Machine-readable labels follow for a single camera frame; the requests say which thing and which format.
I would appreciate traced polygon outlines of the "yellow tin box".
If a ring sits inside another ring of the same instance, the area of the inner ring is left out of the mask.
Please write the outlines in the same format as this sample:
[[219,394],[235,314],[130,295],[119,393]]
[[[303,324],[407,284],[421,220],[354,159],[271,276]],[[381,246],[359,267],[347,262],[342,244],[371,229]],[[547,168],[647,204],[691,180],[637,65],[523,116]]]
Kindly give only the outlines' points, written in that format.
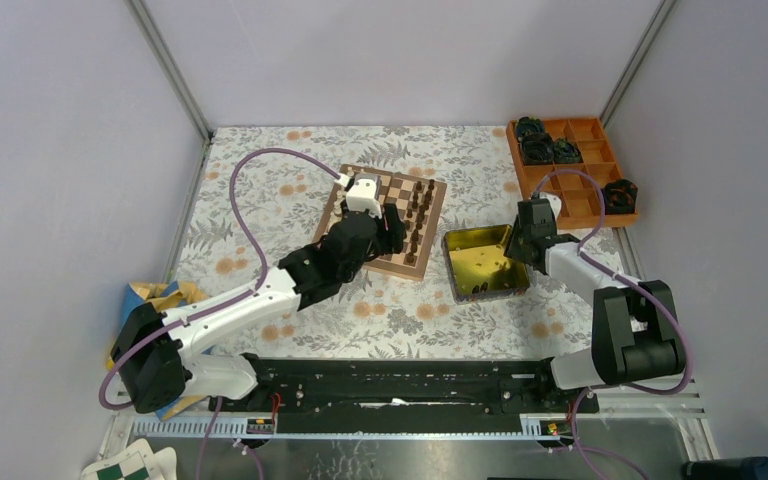
[[459,304],[523,295],[530,287],[525,265],[505,256],[511,225],[447,232],[442,239],[454,301]]

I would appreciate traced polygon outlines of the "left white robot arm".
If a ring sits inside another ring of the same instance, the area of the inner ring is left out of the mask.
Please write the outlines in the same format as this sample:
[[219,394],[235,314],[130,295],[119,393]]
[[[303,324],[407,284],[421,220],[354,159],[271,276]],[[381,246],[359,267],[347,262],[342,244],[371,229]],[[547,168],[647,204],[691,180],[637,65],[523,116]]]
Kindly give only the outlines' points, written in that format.
[[102,382],[100,403],[110,409],[107,386],[118,376],[140,414],[185,396],[234,399],[256,411],[269,401],[270,385],[243,356],[211,354],[226,336],[322,302],[351,282],[365,263],[399,253],[405,225],[393,203],[381,217],[346,212],[318,241],[262,272],[254,282],[190,305],[160,312],[150,303],[132,309],[110,351],[113,368]]

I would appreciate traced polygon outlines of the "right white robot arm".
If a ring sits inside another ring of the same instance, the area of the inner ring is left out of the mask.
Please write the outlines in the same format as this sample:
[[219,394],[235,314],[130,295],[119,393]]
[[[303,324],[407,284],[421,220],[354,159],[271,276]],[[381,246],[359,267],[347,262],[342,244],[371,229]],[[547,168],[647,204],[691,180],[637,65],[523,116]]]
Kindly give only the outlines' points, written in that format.
[[518,204],[506,257],[563,283],[591,306],[589,347],[547,360],[546,377],[533,386],[535,402],[557,412],[584,387],[628,384],[681,375],[689,381],[692,365],[678,329],[670,288],[662,281],[623,276],[589,256],[582,242],[559,233],[553,196]]

